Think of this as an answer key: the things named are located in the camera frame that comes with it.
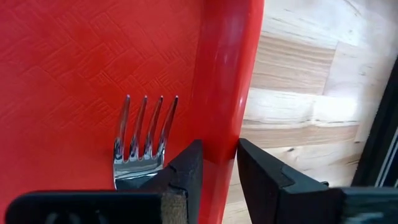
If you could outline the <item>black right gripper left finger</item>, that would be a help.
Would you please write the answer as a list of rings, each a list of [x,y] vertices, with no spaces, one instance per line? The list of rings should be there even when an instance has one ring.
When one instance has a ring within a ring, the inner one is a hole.
[[[5,224],[198,224],[203,147],[194,140],[153,177],[117,190],[34,191],[15,198]]]

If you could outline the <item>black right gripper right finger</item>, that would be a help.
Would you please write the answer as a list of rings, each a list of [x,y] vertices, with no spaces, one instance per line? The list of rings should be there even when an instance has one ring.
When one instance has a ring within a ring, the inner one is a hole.
[[[237,163],[252,224],[398,224],[398,189],[329,187],[244,138]]]

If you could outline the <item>fork with orange handle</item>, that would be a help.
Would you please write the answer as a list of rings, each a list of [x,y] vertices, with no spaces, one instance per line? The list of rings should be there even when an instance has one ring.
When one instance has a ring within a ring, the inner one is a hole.
[[[159,139],[155,140],[155,131],[163,103],[162,97],[158,99],[146,132],[142,154],[140,153],[139,141],[147,106],[147,97],[145,96],[142,100],[138,115],[136,116],[132,138],[128,147],[126,147],[125,137],[130,102],[131,97],[127,95],[121,108],[116,137],[114,139],[113,180],[116,190],[138,189],[165,167],[165,151],[178,105],[178,96],[173,99],[170,105]],[[127,156],[124,155],[126,149],[128,150]]]

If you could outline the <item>red plastic tray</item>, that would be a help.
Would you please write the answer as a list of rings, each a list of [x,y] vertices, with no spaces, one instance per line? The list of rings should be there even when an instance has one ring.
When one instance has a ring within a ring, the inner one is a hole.
[[[34,190],[112,189],[147,100],[178,105],[165,158],[204,144],[199,224],[221,224],[265,0],[0,0],[0,224]]]

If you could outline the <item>black table frame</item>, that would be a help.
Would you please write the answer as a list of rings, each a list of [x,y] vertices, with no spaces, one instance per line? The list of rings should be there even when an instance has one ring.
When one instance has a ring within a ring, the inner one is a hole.
[[[398,188],[398,57],[351,185]]]

